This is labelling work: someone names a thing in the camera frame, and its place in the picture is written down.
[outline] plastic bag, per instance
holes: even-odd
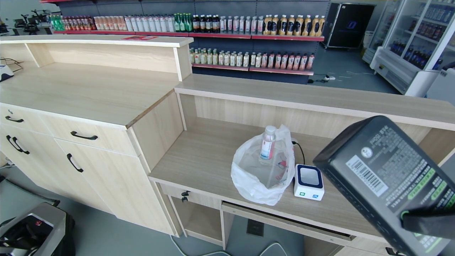
[[[249,201],[276,205],[294,177],[291,132],[281,125],[275,134],[273,158],[269,161],[259,161],[261,135],[245,142],[234,154],[231,178],[240,195]]]

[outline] black box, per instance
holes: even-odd
[[[350,125],[313,163],[406,256],[436,256],[450,242],[402,228],[406,213],[452,209],[455,184],[387,117]]]

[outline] water bottle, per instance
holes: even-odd
[[[275,135],[276,131],[277,128],[272,125],[268,125],[265,128],[265,132],[262,134],[262,146],[259,160],[271,160],[273,158],[273,150],[277,139],[277,136]]]

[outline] red shelf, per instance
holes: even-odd
[[[270,36],[270,35],[252,35],[253,39],[264,40],[293,40],[293,41],[324,41],[323,36]]]
[[[251,39],[251,35],[245,35],[245,34],[189,33],[189,36],[191,36],[191,37]]]
[[[135,35],[134,31],[115,31],[115,30],[91,30],[92,35]]]
[[[136,32],[137,36],[184,36],[188,37],[188,32]]]
[[[281,74],[293,74],[293,75],[304,75],[304,76],[312,76],[314,74],[313,71],[308,70],[289,70],[289,69],[277,69],[277,68],[259,68],[259,67],[251,67],[250,71],[255,72],[266,72],[266,73],[281,73]]]
[[[192,64],[193,67],[205,67],[205,68],[216,68],[216,69],[230,69],[238,71],[248,71],[248,67],[237,67],[237,66],[224,66],[224,65],[208,65],[208,64]]]
[[[54,34],[88,35],[88,34],[90,34],[90,30],[65,30],[65,31],[54,31]]]

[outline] barcode label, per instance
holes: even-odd
[[[381,196],[389,188],[357,155],[346,162],[346,165],[376,196]]]

